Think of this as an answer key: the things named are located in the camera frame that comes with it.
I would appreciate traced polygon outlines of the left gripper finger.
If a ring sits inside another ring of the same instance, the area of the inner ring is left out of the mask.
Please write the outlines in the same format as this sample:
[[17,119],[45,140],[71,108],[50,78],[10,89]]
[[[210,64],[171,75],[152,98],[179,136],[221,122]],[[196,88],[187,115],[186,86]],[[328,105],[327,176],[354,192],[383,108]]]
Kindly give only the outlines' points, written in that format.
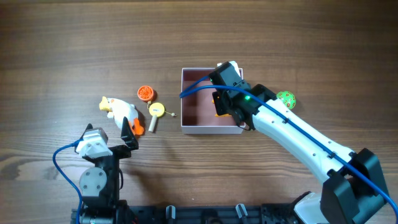
[[91,123],[88,123],[87,127],[85,128],[83,134],[81,135],[81,137],[80,137],[80,139],[79,139],[78,141],[82,141],[85,132],[86,132],[87,130],[89,130],[89,129],[92,129],[92,128],[93,128],[93,125],[92,125]]
[[130,149],[130,150],[136,150],[139,148],[139,143],[137,139],[135,138],[129,121],[126,117],[123,118],[123,125],[121,129],[121,139],[124,141],[125,145]]

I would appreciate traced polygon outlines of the orange dinosaur toy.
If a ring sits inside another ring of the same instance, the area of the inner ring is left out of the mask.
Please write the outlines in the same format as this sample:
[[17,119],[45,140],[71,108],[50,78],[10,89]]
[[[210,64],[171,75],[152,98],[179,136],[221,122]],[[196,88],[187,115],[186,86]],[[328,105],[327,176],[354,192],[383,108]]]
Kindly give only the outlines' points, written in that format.
[[215,117],[231,117],[231,115],[230,114],[222,114],[222,115],[218,115],[217,113],[215,114]]

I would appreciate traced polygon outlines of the white duck toy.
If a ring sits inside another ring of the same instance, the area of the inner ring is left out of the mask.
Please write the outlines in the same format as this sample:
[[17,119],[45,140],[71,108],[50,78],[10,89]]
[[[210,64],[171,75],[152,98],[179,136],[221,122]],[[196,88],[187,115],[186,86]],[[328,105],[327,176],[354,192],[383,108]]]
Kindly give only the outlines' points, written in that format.
[[123,119],[127,118],[130,130],[136,136],[144,134],[144,127],[140,124],[139,113],[133,104],[126,103],[117,98],[102,97],[99,103],[99,109],[106,111],[109,119],[114,119],[116,126],[119,129],[123,127]]

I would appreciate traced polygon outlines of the yellow rattle drum toy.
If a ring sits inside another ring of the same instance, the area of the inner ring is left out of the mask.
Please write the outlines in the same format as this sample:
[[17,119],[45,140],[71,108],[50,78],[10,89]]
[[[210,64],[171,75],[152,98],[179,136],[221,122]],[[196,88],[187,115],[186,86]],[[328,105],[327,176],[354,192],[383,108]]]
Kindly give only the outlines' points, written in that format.
[[151,101],[147,102],[147,108],[150,115],[152,116],[148,131],[153,133],[157,124],[157,120],[162,117],[165,113],[176,117],[175,113],[169,113],[165,110],[165,106],[162,103],[153,103]]

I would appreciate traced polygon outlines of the orange round slice toy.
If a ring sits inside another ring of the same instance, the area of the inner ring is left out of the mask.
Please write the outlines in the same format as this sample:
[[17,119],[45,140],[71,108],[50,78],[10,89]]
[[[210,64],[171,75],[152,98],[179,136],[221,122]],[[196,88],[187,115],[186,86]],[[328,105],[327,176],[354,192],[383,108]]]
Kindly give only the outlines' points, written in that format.
[[141,86],[137,91],[137,96],[144,102],[152,101],[155,96],[155,91],[151,86]]

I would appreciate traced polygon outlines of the green patterned ball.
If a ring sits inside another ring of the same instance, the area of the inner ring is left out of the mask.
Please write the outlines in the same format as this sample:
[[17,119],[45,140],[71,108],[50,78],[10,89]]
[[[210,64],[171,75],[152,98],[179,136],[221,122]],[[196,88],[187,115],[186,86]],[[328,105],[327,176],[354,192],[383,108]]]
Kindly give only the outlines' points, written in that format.
[[278,97],[278,99],[280,99],[284,105],[288,108],[288,109],[293,109],[296,105],[296,97],[295,95],[290,92],[290,91],[280,91],[278,92],[278,94],[276,94],[276,96]]

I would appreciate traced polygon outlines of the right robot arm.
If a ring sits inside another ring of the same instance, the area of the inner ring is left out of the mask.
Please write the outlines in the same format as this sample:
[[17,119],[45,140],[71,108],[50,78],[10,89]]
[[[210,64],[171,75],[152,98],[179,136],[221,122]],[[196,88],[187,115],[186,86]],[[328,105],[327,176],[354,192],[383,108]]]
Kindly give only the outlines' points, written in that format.
[[359,153],[318,132],[285,106],[263,85],[241,78],[235,62],[225,62],[209,74],[216,112],[269,136],[316,177],[318,194],[308,193],[293,206],[302,223],[366,223],[385,204],[388,194],[378,157],[369,149]]

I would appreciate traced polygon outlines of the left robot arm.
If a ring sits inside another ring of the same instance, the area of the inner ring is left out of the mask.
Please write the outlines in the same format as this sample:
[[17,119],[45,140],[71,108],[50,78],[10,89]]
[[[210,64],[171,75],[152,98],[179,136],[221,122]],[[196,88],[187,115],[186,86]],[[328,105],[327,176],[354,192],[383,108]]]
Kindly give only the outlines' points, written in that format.
[[137,217],[126,200],[119,198],[123,187],[123,172],[119,161],[131,157],[139,148],[126,117],[122,120],[122,145],[109,147],[102,128],[89,124],[75,146],[75,152],[94,164],[80,176],[81,205],[72,211],[70,223],[117,224],[137,223]]

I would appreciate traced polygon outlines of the white cardboard box pink inside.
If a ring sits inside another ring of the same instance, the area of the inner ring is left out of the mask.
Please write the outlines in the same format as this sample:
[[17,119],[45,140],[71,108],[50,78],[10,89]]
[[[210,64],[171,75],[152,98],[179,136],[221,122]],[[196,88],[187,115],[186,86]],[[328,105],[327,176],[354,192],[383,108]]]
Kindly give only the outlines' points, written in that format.
[[[215,68],[182,68],[181,91],[199,79],[209,75]],[[216,116],[212,93],[215,89],[200,90],[181,99],[181,128],[183,134],[241,134],[240,128],[231,116]]]

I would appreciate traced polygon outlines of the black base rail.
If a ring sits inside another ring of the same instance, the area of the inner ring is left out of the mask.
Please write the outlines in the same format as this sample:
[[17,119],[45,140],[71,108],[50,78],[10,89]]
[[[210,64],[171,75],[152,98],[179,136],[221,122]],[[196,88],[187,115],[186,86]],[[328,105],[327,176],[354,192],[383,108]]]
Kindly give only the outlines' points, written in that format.
[[80,211],[78,223],[299,223],[287,203],[246,206],[166,207],[131,206],[113,212]]

